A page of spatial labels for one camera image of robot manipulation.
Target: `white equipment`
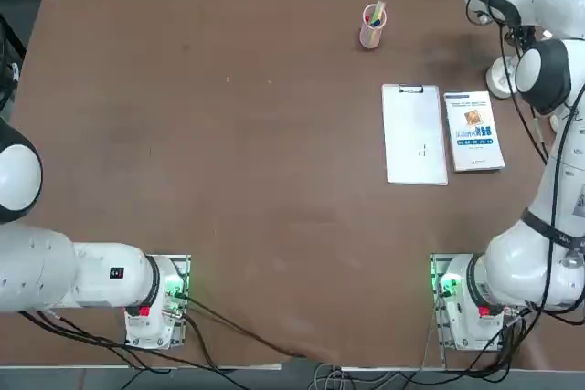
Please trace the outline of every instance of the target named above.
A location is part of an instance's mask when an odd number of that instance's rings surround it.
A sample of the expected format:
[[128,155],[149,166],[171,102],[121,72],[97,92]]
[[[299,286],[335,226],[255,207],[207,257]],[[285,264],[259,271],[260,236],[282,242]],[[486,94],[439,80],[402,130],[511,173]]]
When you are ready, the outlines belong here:
[[38,200],[35,147],[0,120],[0,312],[125,308],[126,342],[147,349],[183,342],[189,259],[147,256],[114,243],[72,243],[51,230],[10,223]]
[[554,113],[558,136],[538,188],[521,219],[492,239],[483,255],[454,257],[441,293],[457,349],[482,349],[502,328],[506,306],[540,305],[549,240],[555,242],[545,309],[567,309],[585,288],[585,100],[569,126],[561,158],[556,224],[551,227],[555,166],[568,108],[585,87],[585,0],[465,0],[472,11],[514,26],[542,26],[555,36],[538,41],[517,63],[522,97],[540,114]]

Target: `table surface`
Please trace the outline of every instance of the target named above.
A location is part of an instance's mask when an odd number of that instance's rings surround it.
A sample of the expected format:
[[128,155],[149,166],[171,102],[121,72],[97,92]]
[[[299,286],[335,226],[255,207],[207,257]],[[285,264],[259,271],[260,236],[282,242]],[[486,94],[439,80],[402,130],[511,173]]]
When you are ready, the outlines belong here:
[[[385,0],[382,45],[366,52],[357,32],[373,1],[43,0],[13,119],[45,169],[26,222],[190,254],[195,297],[314,359],[419,367],[430,253],[483,251],[543,166],[512,102],[494,100],[504,170],[388,184],[380,86],[484,90],[497,28],[468,24],[463,0]],[[119,310],[67,315],[123,337]],[[118,362],[0,319],[13,346],[0,364]],[[219,364],[284,360],[197,320]],[[584,341],[543,318],[515,366],[583,370]],[[203,362],[190,334],[174,353]],[[450,366],[469,362],[450,353]],[[425,365],[441,366],[436,331]]]

